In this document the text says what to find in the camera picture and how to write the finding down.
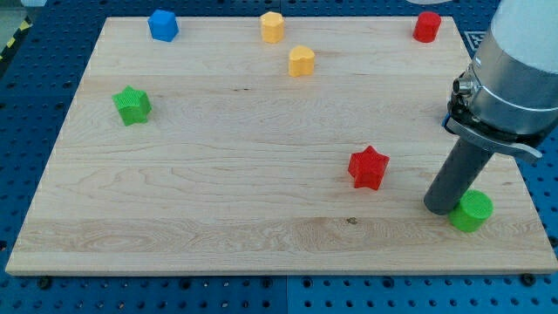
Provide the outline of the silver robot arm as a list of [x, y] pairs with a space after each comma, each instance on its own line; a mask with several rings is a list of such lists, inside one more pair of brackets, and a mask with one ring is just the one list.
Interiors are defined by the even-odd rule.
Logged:
[[453, 81], [444, 122], [451, 155], [529, 163], [557, 125], [557, 2], [503, 0], [470, 65]]

